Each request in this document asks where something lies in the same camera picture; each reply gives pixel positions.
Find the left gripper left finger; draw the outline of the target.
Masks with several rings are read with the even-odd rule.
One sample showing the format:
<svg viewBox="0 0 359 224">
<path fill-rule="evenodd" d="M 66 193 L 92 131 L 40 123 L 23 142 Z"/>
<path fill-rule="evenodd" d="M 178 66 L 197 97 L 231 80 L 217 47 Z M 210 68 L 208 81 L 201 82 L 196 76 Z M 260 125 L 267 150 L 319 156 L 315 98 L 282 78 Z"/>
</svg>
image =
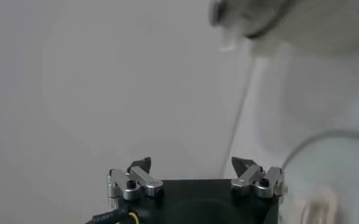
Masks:
<svg viewBox="0 0 359 224">
<path fill-rule="evenodd" d="M 163 181 L 151 176 L 151 157 L 133 161 L 126 170 L 110 169 L 107 174 L 108 204 L 120 208 L 124 201 L 137 201 L 143 193 L 147 198 L 159 200 L 164 196 Z"/>
</svg>

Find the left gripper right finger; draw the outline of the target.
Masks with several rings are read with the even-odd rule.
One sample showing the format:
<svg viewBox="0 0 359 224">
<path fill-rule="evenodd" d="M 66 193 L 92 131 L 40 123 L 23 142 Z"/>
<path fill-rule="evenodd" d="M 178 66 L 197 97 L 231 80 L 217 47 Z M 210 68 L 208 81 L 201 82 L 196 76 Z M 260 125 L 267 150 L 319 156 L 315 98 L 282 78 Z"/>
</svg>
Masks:
<svg viewBox="0 0 359 224">
<path fill-rule="evenodd" d="M 230 182 L 231 192 L 244 197 L 251 192 L 259 198 L 281 197 L 284 195 L 284 174 L 280 167 L 264 170 L 255 161 L 233 156 L 233 169 L 237 175 Z"/>
</svg>

